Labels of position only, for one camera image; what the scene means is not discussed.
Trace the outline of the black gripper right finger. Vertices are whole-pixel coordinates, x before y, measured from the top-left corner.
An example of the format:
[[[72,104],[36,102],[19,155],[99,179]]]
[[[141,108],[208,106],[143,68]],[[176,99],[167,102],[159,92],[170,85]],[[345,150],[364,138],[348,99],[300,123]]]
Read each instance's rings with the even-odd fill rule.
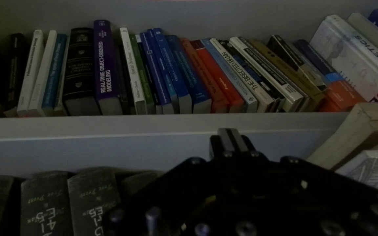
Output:
[[[250,154],[251,150],[250,147],[247,146],[247,143],[244,142],[243,137],[240,135],[240,133],[237,130],[237,129],[231,129],[230,130],[233,138],[234,138],[234,146],[237,147],[237,150],[240,152],[240,154]]]

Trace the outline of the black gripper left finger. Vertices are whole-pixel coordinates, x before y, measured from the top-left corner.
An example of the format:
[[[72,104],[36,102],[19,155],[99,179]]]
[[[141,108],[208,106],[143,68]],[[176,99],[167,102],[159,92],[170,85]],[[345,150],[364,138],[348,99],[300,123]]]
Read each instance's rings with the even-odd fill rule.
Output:
[[[218,135],[223,146],[223,156],[231,158],[234,154],[234,146],[233,146],[229,131],[226,129],[219,129]]]

